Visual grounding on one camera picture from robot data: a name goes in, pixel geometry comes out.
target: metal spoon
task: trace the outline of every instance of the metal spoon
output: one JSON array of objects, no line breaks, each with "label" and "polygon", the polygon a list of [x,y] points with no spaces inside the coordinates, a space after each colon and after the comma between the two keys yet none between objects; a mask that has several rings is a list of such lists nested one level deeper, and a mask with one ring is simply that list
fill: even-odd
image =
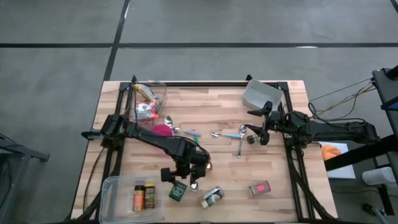
[{"label": "metal spoon", "polygon": [[231,138],[241,138],[240,134],[223,134],[223,133],[219,133],[217,131],[213,131],[211,132],[211,135],[214,137],[220,137],[220,136],[227,136],[227,137],[231,137]]},{"label": "metal spoon", "polygon": [[172,118],[171,118],[169,115],[166,115],[166,116],[164,117],[164,124],[166,124],[166,125],[169,126],[170,128],[172,127],[172,125],[173,125],[173,120],[172,120]]},{"label": "metal spoon", "polygon": [[182,130],[180,128],[172,128],[172,130],[173,130],[173,133],[179,133],[180,131],[182,131],[184,133],[191,134],[193,136],[201,137],[201,134],[198,133],[198,132],[195,132],[195,131],[185,131],[185,130]]},{"label": "metal spoon", "polygon": [[236,154],[236,157],[237,157],[237,158],[240,158],[240,157],[241,157],[241,153],[242,153],[242,139],[243,139],[243,136],[246,134],[246,131],[247,131],[246,125],[243,124],[243,125],[239,128],[239,134],[241,135],[241,141],[239,142],[238,153]]}]

